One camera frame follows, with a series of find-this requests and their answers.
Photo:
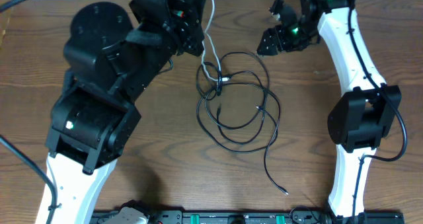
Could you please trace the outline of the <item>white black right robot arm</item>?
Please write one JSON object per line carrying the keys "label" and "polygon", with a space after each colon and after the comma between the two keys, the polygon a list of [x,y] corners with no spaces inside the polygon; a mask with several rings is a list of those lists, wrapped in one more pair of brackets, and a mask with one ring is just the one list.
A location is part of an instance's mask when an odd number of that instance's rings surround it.
{"label": "white black right robot arm", "polygon": [[261,56],[300,52],[324,41],[340,83],[341,97],[327,118],[336,146],[332,190],[322,223],[391,223],[400,215],[368,214],[364,190],[370,164],[394,120],[401,120],[401,91],[388,85],[374,65],[360,32],[356,0],[300,0],[297,15],[284,0],[274,0],[270,14],[278,24],[264,31]]}

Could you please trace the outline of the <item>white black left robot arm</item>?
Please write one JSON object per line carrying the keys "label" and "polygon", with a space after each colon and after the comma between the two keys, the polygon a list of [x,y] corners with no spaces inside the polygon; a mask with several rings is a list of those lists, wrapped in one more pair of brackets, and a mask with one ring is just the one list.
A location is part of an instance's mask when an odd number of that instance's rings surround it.
{"label": "white black left robot arm", "polygon": [[88,223],[140,121],[135,101],[173,56],[200,56],[206,0],[83,7],[63,49],[69,69],[46,138],[49,182],[37,223]]}

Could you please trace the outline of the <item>black mounting rail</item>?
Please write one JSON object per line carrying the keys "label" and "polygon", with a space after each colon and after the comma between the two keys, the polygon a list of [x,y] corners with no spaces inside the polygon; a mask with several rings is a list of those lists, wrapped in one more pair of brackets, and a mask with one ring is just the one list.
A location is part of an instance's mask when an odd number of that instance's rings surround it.
{"label": "black mounting rail", "polygon": [[151,223],[151,224],[291,224],[291,223],[349,223],[349,220],[332,220],[329,214],[317,210],[295,208],[285,212],[188,212],[178,210],[153,211],[142,214],[137,220],[136,210],[95,212],[90,223]]}

